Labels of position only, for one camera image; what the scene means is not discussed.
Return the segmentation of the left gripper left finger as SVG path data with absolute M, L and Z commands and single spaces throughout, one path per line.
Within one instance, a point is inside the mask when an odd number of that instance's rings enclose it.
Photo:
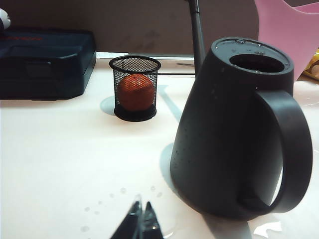
M 142 219 L 142 204 L 135 201 L 130 206 L 124 219 L 115 230 L 112 239 L 139 239 L 140 223 Z

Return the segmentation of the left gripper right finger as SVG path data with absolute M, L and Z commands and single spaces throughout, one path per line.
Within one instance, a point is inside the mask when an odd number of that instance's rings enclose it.
M 150 201 L 147 202 L 144 212 L 144 238 L 163 239 L 160 224 Z

